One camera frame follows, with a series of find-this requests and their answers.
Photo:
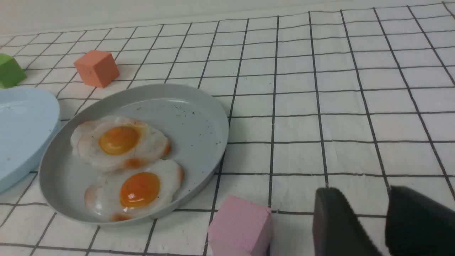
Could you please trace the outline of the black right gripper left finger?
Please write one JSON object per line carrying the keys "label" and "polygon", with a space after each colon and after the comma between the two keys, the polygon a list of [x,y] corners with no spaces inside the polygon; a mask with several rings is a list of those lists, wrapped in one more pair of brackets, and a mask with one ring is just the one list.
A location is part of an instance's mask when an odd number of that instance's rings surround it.
{"label": "black right gripper left finger", "polygon": [[337,188],[316,190],[312,239],[316,256],[382,255]]}

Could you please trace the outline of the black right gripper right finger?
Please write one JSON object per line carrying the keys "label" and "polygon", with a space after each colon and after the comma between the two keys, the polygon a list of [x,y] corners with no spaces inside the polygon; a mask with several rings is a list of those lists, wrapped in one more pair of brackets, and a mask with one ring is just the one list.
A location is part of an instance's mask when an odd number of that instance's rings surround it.
{"label": "black right gripper right finger", "polygon": [[392,256],[453,256],[455,213],[405,186],[392,186],[385,242]]}

